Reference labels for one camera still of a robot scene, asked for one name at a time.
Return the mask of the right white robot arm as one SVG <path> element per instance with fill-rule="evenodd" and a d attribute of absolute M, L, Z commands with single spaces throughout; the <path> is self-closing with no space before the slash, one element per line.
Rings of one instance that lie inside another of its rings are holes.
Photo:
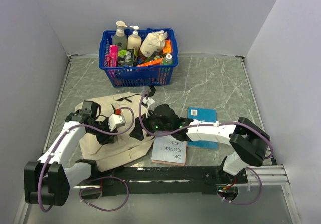
<path fill-rule="evenodd" d="M 162 104 L 147 113 L 138 113 L 130 136 L 144 140 L 144 134 L 155 137 L 170 135 L 178 141 L 211 141 L 229 145 L 233 153 L 226 156 L 220 166 L 219 177 L 232 182 L 248 166 L 260 167 L 271 150 L 270 137 L 248 118 L 221 123 L 183 118 L 167 105 Z"/>

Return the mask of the beige canvas backpack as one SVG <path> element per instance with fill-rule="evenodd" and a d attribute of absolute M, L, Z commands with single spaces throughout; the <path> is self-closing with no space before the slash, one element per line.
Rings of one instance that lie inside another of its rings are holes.
<path fill-rule="evenodd" d="M 91 101 L 101 106 L 103 116 L 109 116 L 114 109 L 129 107 L 133 110 L 135 117 L 138 117 L 138 106 L 141 95 L 127 92 L 105 97 L 92 98 Z M 143 132 L 142 141 L 132 138 L 129 134 L 134 129 L 122 135 L 115 136 L 112 144 L 101 145 L 95 135 L 87 133 L 79 142 L 84 159 L 95 160 L 98 170 L 103 172 L 125 164 L 128 164 L 147 154 L 154 141 L 154 136 L 148 136 Z"/>

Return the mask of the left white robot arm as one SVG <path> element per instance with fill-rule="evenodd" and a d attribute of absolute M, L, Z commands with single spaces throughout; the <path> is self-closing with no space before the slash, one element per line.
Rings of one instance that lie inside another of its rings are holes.
<path fill-rule="evenodd" d="M 85 181 L 95 184 L 99 179 L 96 161 L 81 159 L 66 168 L 79 141 L 89 133 L 101 145 L 114 142 L 117 123 L 122 121 L 117 110 L 100 121 L 101 106 L 93 101 L 84 101 L 81 109 L 69 113 L 62 131 L 51 147 L 37 160 L 24 167 L 24 197 L 28 204 L 63 206 L 70 189 Z"/>

